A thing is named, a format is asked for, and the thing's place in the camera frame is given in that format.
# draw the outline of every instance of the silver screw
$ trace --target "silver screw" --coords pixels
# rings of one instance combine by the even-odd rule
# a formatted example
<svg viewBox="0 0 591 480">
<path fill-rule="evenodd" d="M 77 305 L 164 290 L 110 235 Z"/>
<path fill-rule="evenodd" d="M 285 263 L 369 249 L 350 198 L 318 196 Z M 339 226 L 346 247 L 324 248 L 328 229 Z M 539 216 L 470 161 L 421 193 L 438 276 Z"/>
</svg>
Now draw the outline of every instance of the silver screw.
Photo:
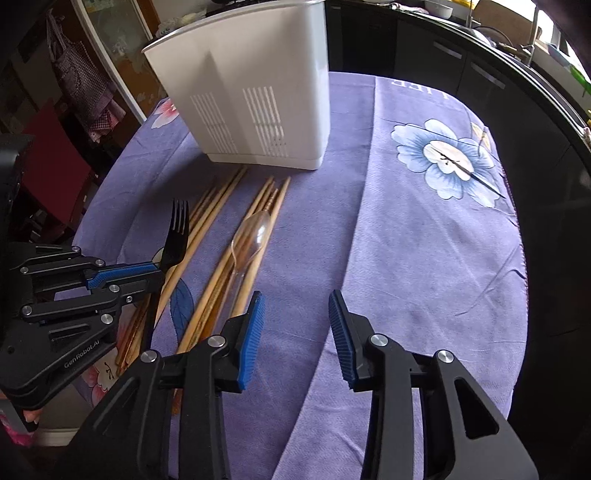
<svg viewBox="0 0 591 480">
<path fill-rule="evenodd" d="M 139 358 L 141 359 L 141 361 L 143 363 L 150 364 L 158 358 L 158 354 L 156 352 L 154 352 L 153 350 L 146 350 L 144 353 L 142 353 L 139 356 Z"/>
<path fill-rule="evenodd" d="M 437 352 L 437 358 L 444 364 L 450 364 L 453 362 L 453 353 L 448 352 L 447 350 L 439 350 Z"/>
<path fill-rule="evenodd" d="M 388 337 L 380 333 L 376 333 L 375 335 L 369 337 L 369 341 L 376 346 L 385 346 L 388 344 Z"/>
<path fill-rule="evenodd" d="M 226 343 L 226 339 L 222 335 L 214 335 L 207 339 L 207 344 L 214 348 L 220 348 L 224 346 Z"/>
</svg>

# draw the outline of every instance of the red chair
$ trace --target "red chair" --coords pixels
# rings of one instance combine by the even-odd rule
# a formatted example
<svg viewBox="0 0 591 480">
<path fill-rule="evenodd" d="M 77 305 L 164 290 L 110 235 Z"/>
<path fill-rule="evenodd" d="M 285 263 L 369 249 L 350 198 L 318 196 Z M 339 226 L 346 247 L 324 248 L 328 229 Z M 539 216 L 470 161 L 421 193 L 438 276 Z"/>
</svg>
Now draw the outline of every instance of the red chair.
<svg viewBox="0 0 591 480">
<path fill-rule="evenodd" d="M 41 241 L 51 242 L 67 229 L 76 231 L 95 174 L 64 132 L 52 101 L 37 112 L 24 133 L 35 135 L 35 140 L 25 161 L 22 188 L 56 220 L 41 234 Z"/>
</svg>

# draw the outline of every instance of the clear plastic spoon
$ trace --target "clear plastic spoon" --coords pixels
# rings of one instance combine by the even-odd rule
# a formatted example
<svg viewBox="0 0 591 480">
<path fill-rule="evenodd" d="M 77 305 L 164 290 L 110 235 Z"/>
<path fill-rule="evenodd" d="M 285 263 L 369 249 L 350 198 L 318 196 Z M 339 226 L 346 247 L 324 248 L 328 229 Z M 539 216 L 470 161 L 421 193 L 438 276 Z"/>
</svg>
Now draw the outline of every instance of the clear plastic spoon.
<svg viewBox="0 0 591 480">
<path fill-rule="evenodd" d="M 234 267 L 222 297 L 222 308 L 220 308 L 216 318 L 213 335 L 220 333 L 223 324 L 229 318 L 244 280 L 244 275 L 246 275 L 252 259 L 262 248 L 270 222 L 271 216 L 269 212 L 262 210 L 245 219 L 236 230 L 230 245 Z"/>
</svg>

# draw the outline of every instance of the checkered cloth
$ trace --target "checkered cloth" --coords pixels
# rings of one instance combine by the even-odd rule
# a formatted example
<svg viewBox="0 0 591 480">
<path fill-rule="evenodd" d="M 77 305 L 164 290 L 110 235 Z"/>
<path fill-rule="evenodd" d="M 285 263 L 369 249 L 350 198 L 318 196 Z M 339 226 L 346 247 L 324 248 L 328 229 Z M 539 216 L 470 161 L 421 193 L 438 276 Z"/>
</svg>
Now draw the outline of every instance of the checkered cloth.
<svg viewBox="0 0 591 480">
<path fill-rule="evenodd" d="M 82 42 L 72 43 L 61 25 L 47 13 L 47 44 L 58 81 L 91 139 L 111 131 L 125 115 L 113 100 L 116 87 L 92 63 Z"/>
</svg>

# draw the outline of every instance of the white plastic container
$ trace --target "white plastic container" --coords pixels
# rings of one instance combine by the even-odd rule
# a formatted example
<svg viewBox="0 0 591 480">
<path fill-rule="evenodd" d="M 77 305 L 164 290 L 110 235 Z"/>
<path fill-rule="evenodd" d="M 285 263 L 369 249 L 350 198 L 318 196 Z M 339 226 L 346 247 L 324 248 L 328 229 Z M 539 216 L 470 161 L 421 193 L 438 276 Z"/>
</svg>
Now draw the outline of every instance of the white plastic container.
<svg viewBox="0 0 591 480">
<path fill-rule="evenodd" d="M 323 0 L 235 8 L 143 52 L 212 161 L 320 167 L 330 132 Z"/>
</svg>

